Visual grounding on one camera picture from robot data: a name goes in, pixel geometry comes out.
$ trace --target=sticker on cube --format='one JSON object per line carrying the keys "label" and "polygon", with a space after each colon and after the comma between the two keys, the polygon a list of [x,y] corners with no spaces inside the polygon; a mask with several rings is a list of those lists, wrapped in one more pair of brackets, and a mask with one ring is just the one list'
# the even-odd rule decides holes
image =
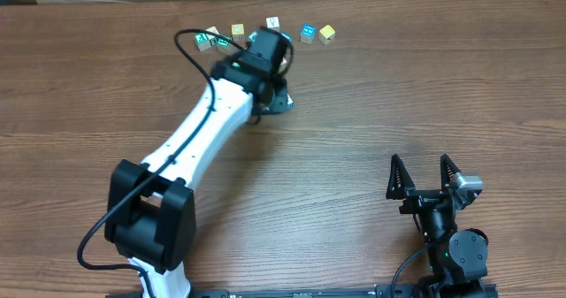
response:
{"label": "sticker on cube", "polygon": [[326,25],[325,27],[320,29],[320,32],[318,33],[318,39],[324,45],[328,45],[331,41],[334,40],[334,37],[336,37],[336,31],[334,31],[334,28],[330,25]]}
{"label": "sticker on cube", "polygon": [[[232,40],[232,37],[230,36],[225,36],[225,35],[222,36],[224,36],[226,39]],[[233,53],[236,52],[237,49],[230,42],[218,39],[218,50],[222,51],[227,55],[232,55]]]}
{"label": "sticker on cube", "polygon": [[254,32],[248,36],[248,41],[255,42],[256,41],[257,32]]}
{"label": "sticker on cube", "polygon": [[315,38],[315,32],[317,29],[311,25],[305,25],[302,27],[301,31],[301,42],[312,43]]}
{"label": "sticker on cube", "polygon": [[232,25],[232,37],[235,42],[245,42],[246,36],[244,35],[244,25],[234,24]]}
{"label": "sticker on cube", "polygon": [[200,51],[204,51],[210,48],[210,41],[207,34],[199,33],[195,35],[196,46]]}
{"label": "sticker on cube", "polygon": [[[212,33],[214,33],[214,34],[220,34],[220,33],[218,32],[218,30],[216,29],[216,27],[209,27],[209,28],[206,28],[206,31],[207,31],[207,32],[212,32]],[[207,36],[207,37],[209,38],[209,40],[210,40],[210,46],[216,46],[216,44],[218,44],[218,38],[216,38],[216,37],[214,37],[214,36],[212,36],[212,35],[210,35],[210,34],[207,34],[206,36]]]}
{"label": "sticker on cube", "polygon": [[274,31],[279,31],[279,18],[267,18],[267,28],[272,29]]}

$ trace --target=blue cube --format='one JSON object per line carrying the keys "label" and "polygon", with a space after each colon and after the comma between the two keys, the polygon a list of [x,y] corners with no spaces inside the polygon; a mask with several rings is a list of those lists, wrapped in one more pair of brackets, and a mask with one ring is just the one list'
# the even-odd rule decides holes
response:
{"label": "blue cube", "polygon": [[301,42],[312,43],[317,29],[311,25],[306,25],[302,27],[301,31]]}

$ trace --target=wood grain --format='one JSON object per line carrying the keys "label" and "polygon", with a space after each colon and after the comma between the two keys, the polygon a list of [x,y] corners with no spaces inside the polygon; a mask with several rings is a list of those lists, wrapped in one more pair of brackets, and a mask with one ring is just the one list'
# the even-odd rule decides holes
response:
{"label": "wood grain", "polygon": [[[337,39],[295,44],[296,108],[234,135],[197,191],[197,288],[367,287],[422,246],[385,199],[399,153],[418,187],[448,153],[486,188],[458,215],[490,236],[502,297],[566,291],[566,0],[318,0],[0,8],[0,296],[102,297],[129,271],[83,270],[121,158],[139,162],[191,111],[187,27],[248,33],[277,15]],[[221,58],[187,49],[206,67]],[[124,258],[96,235],[93,263]],[[425,275],[422,257],[401,282]]]}

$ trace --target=wooden block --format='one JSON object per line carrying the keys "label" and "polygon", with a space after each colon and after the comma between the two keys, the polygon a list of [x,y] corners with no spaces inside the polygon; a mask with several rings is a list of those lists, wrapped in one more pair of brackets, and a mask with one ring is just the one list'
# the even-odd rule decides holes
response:
{"label": "wooden block", "polygon": [[252,34],[250,34],[250,35],[248,36],[248,40],[249,40],[250,42],[255,42],[255,41],[256,41],[256,37],[257,37],[257,32],[254,32],[254,33],[252,33]]}
{"label": "wooden block", "polygon": [[325,27],[322,27],[320,32],[318,32],[318,39],[324,45],[328,45],[331,41],[334,40],[334,37],[336,37],[336,31],[334,31],[334,28],[331,27],[330,25],[326,25]]}
{"label": "wooden block", "polygon": [[284,32],[281,32],[281,34],[283,35],[283,37],[287,38],[290,42],[293,41],[293,37],[291,37],[291,35],[284,33]]}
{"label": "wooden block", "polygon": [[196,42],[196,46],[198,47],[198,49],[200,51],[204,51],[210,48],[210,41],[209,41],[209,37],[207,36],[207,34],[196,34],[195,35],[195,42]]}
{"label": "wooden block", "polygon": [[279,18],[267,18],[267,28],[272,29],[274,31],[279,31]]}
{"label": "wooden block", "polygon": [[244,35],[244,25],[234,24],[232,25],[232,37],[235,42],[245,42],[246,36]]}
{"label": "wooden block", "polygon": [[[232,40],[232,37],[223,35],[225,38]],[[227,55],[232,55],[236,52],[237,48],[235,48],[230,42],[218,39],[218,50],[222,51]]]}
{"label": "wooden block", "polygon": [[315,32],[317,32],[315,27],[305,24],[301,31],[301,42],[312,43],[312,40],[315,38]]}
{"label": "wooden block", "polygon": [[[216,29],[216,27],[209,27],[209,28],[206,28],[206,30],[209,31],[209,32],[215,33],[215,34],[220,34],[218,32],[218,30]],[[218,44],[218,38],[216,38],[212,35],[209,35],[209,34],[207,34],[206,36],[209,38],[210,46],[216,46],[216,44]]]}

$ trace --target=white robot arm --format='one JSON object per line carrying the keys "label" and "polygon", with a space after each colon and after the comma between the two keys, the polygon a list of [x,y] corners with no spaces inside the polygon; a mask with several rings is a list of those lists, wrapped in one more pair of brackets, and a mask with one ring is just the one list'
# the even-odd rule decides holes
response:
{"label": "white robot arm", "polygon": [[[292,105],[287,95],[287,72],[293,47],[280,33],[260,28],[256,41],[214,66],[210,76],[184,51],[181,53],[209,82],[196,107],[173,135],[141,164],[122,160],[111,176],[108,212],[85,235],[77,251],[79,263],[91,270],[133,269],[143,277],[143,293],[122,297],[187,298],[191,286],[183,258],[195,237],[195,198],[204,172],[228,137],[253,112],[277,114]],[[284,72],[279,66],[287,48],[291,60]],[[160,206],[142,196],[162,198]],[[83,251],[103,224],[107,241],[130,264],[92,265]]]}

